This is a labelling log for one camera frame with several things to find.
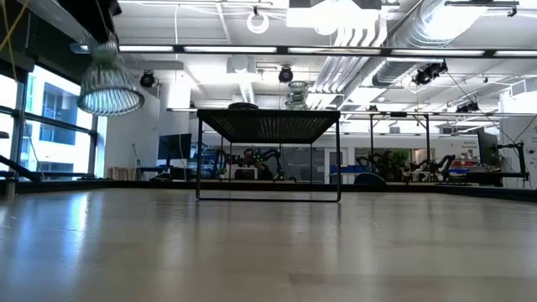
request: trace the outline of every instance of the cable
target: cable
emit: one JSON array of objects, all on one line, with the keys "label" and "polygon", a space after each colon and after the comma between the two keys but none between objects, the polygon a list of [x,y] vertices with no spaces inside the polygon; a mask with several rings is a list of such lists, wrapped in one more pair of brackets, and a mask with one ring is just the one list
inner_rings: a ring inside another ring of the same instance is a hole
[{"label": "cable", "polygon": [[[447,75],[453,80],[453,82],[455,82],[455,84],[457,85],[457,87],[459,87],[459,89],[462,91],[462,93],[464,94],[464,96],[465,96],[468,100],[470,100],[470,102],[473,102],[473,100],[466,94],[466,92],[462,89],[462,87],[459,86],[459,83],[457,83],[457,82],[455,81],[455,79],[453,79],[453,76],[451,76],[451,74],[449,73],[449,71],[447,71],[446,73],[447,73]],[[513,144],[516,144],[515,141],[516,141],[517,139],[520,138],[520,136],[521,136],[521,135],[522,135],[522,134],[529,128],[529,126],[530,126],[530,125],[534,122],[534,120],[537,118],[537,115],[536,115],[536,116],[531,120],[531,122],[529,122],[528,126],[526,126],[526,128],[525,128],[525,129],[524,129],[524,130],[517,136],[517,138],[516,138],[515,140],[513,140],[513,139],[512,139],[511,137],[509,137],[509,136],[508,136],[508,135],[507,135],[507,134],[506,134],[506,133],[505,133],[505,132],[504,132],[504,131],[503,131],[503,130],[502,130],[502,129],[501,129],[501,128],[500,128],[500,127],[499,127],[499,126],[492,120],[492,119],[491,119],[491,118],[490,118],[490,117],[488,117],[488,115],[487,115],[485,112],[483,112],[483,110],[481,110],[481,108],[479,109],[479,111],[480,111],[480,112],[481,112],[481,113],[482,113],[482,114],[483,114],[483,115],[484,115],[484,116],[485,116],[485,117],[486,117],[486,118],[487,118],[487,119],[494,125],[494,127],[496,127],[496,128],[499,130],[499,132],[500,132],[501,134],[505,135],[505,137],[508,138],[508,139],[511,141],[511,143],[513,143]],[[520,155],[519,155],[519,153],[517,152],[517,150],[514,149],[513,151],[514,151],[514,154],[517,156],[517,158],[520,159]],[[522,170],[522,169],[524,169],[524,173],[528,172],[529,177],[531,177],[531,174],[529,173],[529,169],[528,169],[528,167],[525,165],[525,163],[524,163],[524,167],[520,167],[520,170]]]},{"label": "cable", "polygon": [[276,20],[287,21],[287,18],[278,17],[275,13],[267,13],[267,16],[275,18]]},{"label": "cable", "polygon": [[517,136],[517,138],[514,139],[514,141],[516,142],[517,139],[519,139],[522,134],[524,134],[526,132],[526,130],[528,130],[529,126],[531,126],[531,124],[534,122],[534,120],[537,118],[537,115],[534,116],[534,118],[531,120],[531,122],[529,122],[528,126],[526,126],[526,128],[524,128],[524,130],[522,130],[522,132]]},{"label": "cable", "polygon": [[[3,47],[11,39],[11,35],[15,31],[15,29],[17,28],[17,25],[18,25],[18,22],[20,21],[20,19],[23,17],[24,11],[26,10],[26,7],[28,6],[29,2],[30,2],[29,0],[26,0],[24,2],[23,8],[20,10],[20,13],[18,13],[17,18],[15,19],[15,22],[13,22],[13,26],[8,30],[8,34],[6,35],[6,38],[0,44],[0,51],[2,51]],[[5,2],[3,4],[3,9],[4,9],[4,11],[6,10],[6,3]]]},{"label": "cable", "polygon": [[[8,11],[6,9],[6,0],[3,1],[2,10],[3,10],[3,23],[6,26],[6,34],[9,34]],[[17,80],[17,71],[16,71],[15,64],[14,64],[15,59],[13,58],[13,46],[11,45],[11,37],[7,36],[6,38],[8,39],[9,57],[11,58],[11,61],[12,61],[11,67],[13,68],[13,77],[15,78],[15,80]]]},{"label": "cable", "polygon": [[199,9],[199,8],[196,8],[196,7],[191,7],[191,6],[184,6],[183,8],[186,8],[186,9],[198,12],[198,13],[206,13],[206,14],[212,14],[212,15],[217,15],[217,16],[238,16],[238,15],[249,15],[250,14],[250,12],[248,12],[248,13],[213,13],[213,12],[207,12],[206,10]]},{"label": "cable", "polygon": [[[13,33],[13,30],[17,26],[17,23],[20,20],[20,17],[23,15],[24,10],[26,9],[26,6],[28,5],[28,2],[29,2],[29,0],[27,0],[26,3],[24,3],[23,8],[21,9],[21,12],[18,15],[18,19],[15,20],[15,22],[13,23],[12,28],[9,28],[8,11],[6,9],[5,1],[4,1],[3,5],[2,5],[3,17],[4,17],[3,19],[4,19],[4,25],[6,26],[7,35],[6,35],[6,39],[2,42],[3,45],[0,46],[0,50],[5,45],[5,42],[7,40],[8,47],[9,47],[9,55],[11,57],[11,66],[13,68],[13,79],[15,80],[15,82],[18,82],[18,81],[17,81],[17,69],[15,67],[15,59],[13,57],[13,46],[11,45],[11,34]],[[23,128],[24,128],[24,130],[26,130],[26,135],[28,136],[28,140],[30,142],[30,147],[31,147],[32,152],[34,154],[35,161],[37,162],[37,169],[41,172],[41,178],[44,180],[44,173],[43,173],[43,169],[41,168],[41,162],[39,162],[39,159],[37,158],[37,153],[35,152],[35,147],[34,147],[34,143],[32,142],[32,137],[29,134],[28,121],[26,120],[26,117],[24,116],[24,113],[25,113],[25,108],[22,108],[20,118],[22,118],[22,120],[24,121],[24,127]]]},{"label": "cable", "polygon": [[[459,83],[457,83],[457,81],[455,81],[453,76],[451,76],[450,72],[446,71],[446,74],[453,80],[455,85],[457,87],[459,87],[459,89],[464,94],[464,96],[468,99],[468,101],[473,102],[472,98],[470,96],[468,96],[467,93],[464,91],[464,89],[462,89],[462,87],[459,85]],[[479,108],[479,111],[483,114],[484,117],[487,118],[487,120],[489,122],[491,122],[494,125],[494,127],[496,127],[500,131],[501,134],[505,135],[506,138],[508,138],[512,143],[514,143],[513,139],[511,137],[509,137],[490,117],[488,117],[488,115],[483,110],[481,110],[481,108]]]}]

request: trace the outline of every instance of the glass lampshade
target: glass lampshade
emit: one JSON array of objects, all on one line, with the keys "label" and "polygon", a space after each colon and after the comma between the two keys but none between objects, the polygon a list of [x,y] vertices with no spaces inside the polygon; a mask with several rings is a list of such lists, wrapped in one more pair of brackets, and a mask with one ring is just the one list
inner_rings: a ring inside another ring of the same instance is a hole
[{"label": "glass lampshade", "polygon": [[116,40],[98,44],[88,39],[88,49],[93,61],[82,77],[78,107],[102,117],[128,114],[141,108],[145,102],[141,88],[125,68]]}]

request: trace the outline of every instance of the ceiling beam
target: ceiling beam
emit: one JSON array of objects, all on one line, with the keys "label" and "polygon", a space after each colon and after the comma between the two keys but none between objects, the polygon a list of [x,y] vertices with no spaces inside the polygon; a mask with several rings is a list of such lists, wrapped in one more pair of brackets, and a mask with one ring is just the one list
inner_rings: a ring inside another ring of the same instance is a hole
[{"label": "ceiling beam", "polygon": [[[83,44],[72,44],[77,54],[87,54]],[[300,55],[300,56],[347,56],[381,58],[422,59],[537,59],[536,49],[431,49],[391,47],[336,47],[336,46],[278,46],[278,45],[206,45],[206,44],[144,44],[120,45],[129,54],[183,54],[183,55]]]}]

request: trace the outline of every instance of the black cable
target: black cable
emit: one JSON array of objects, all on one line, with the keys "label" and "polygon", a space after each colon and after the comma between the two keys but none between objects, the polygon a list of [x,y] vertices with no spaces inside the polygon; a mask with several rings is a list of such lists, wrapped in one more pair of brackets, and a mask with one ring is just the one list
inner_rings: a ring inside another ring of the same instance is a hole
[{"label": "black cable", "polygon": [[[453,80],[453,82],[455,82],[455,85],[457,87],[459,87],[459,89],[462,91],[462,93],[464,94],[464,96],[470,101],[470,102],[473,102],[473,100],[467,95],[467,93],[464,91],[464,89],[462,89],[462,87],[459,85],[459,83],[457,83],[455,81],[455,79],[453,79],[453,76],[451,76],[451,74],[449,73],[449,71],[446,71],[447,75]],[[537,118],[537,115],[534,116],[534,118],[529,122],[528,126],[526,126],[526,128],[517,136],[517,138],[515,140],[513,140],[511,137],[509,137],[490,117],[488,117],[488,115],[483,112],[483,110],[481,110],[481,108],[479,108],[479,111],[494,125],[494,127],[496,127],[501,134],[505,135],[506,138],[509,138],[509,140],[511,141],[511,143],[513,144],[516,144],[516,140],[520,138],[520,136],[522,136],[522,134],[524,134],[524,132],[526,132],[526,130],[528,130],[529,126],[531,126],[531,124],[534,122],[534,120]],[[514,151],[514,154],[517,156],[517,158],[520,159],[520,155],[519,153],[517,152],[516,149],[513,149]],[[511,164],[509,164],[509,168],[511,168],[512,171],[514,171],[513,167],[511,167]],[[529,169],[528,169],[528,166],[524,164],[524,173],[528,173],[529,175],[529,188],[533,189],[533,187],[531,186],[531,173],[529,172]]]},{"label": "black cable", "polygon": [[534,116],[534,118],[531,120],[531,122],[529,122],[528,126],[526,126],[526,128],[524,128],[524,130],[522,130],[522,132],[518,135],[517,138],[515,138],[514,140],[516,141],[517,139],[519,139],[522,134],[524,134],[526,132],[526,130],[528,130],[529,126],[531,126],[531,124],[534,122],[534,120],[537,118],[537,115]]},{"label": "black cable", "polygon": [[[446,71],[446,74],[453,80],[453,82],[455,83],[455,85],[457,87],[459,87],[459,89],[462,91],[462,93],[464,94],[464,96],[468,99],[468,101],[470,102],[473,102],[473,100],[470,98],[470,96],[467,95],[467,93],[464,91],[464,89],[462,89],[462,87],[459,85],[459,83],[457,83],[455,81],[455,79],[453,79],[453,76],[451,76],[451,74],[449,73],[449,71]],[[481,108],[479,108],[479,111],[483,114],[483,116],[485,116],[487,118],[488,121],[490,121],[494,127],[496,127],[501,134],[505,135],[506,138],[509,138],[509,140],[514,143],[513,139],[511,137],[509,137],[483,110],[481,110]]]}]

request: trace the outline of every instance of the ceiling light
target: ceiling light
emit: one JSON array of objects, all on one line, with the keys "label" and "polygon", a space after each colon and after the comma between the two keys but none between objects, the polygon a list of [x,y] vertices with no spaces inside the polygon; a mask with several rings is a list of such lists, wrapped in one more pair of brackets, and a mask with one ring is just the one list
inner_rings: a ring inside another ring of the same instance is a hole
[{"label": "ceiling light", "polygon": [[163,45],[120,45],[121,52],[174,52],[173,46]]},{"label": "ceiling light", "polygon": [[380,49],[350,47],[289,47],[290,54],[379,55]]},{"label": "ceiling light", "polygon": [[263,47],[263,46],[185,46],[186,53],[276,53],[275,47]]},{"label": "ceiling light", "polygon": [[139,4],[144,6],[177,6],[177,5],[191,5],[191,6],[212,6],[215,4],[221,4],[222,6],[246,6],[246,5],[255,5],[258,7],[272,7],[273,3],[269,2],[259,2],[259,1],[157,1],[157,0],[117,0],[119,4]]},{"label": "ceiling light", "polygon": [[494,56],[537,57],[537,50],[499,50]]},{"label": "ceiling light", "polygon": [[394,49],[391,55],[436,55],[436,56],[482,56],[485,50],[463,49]]},{"label": "ceiling light", "polygon": [[446,1],[446,6],[453,7],[486,7],[486,8],[511,8],[520,5],[518,1]]},{"label": "ceiling light", "polygon": [[115,39],[98,44],[89,38],[93,61],[81,80],[81,95],[76,105],[85,112],[113,117],[141,108],[145,98],[133,75],[118,55]]},{"label": "ceiling light", "polygon": [[[253,25],[253,18],[260,16],[263,21],[260,25]],[[246,26],[254,34],[262,34],[269,29],[269,17],[266,13],[250,13],[246,19]]]},{"label": "ceiling light", "polygon": [[415,62],[415,63],[442,63],[444,59],[442,58],[397,58],[397,57],[388,57],[386,58],[388,62]]}]

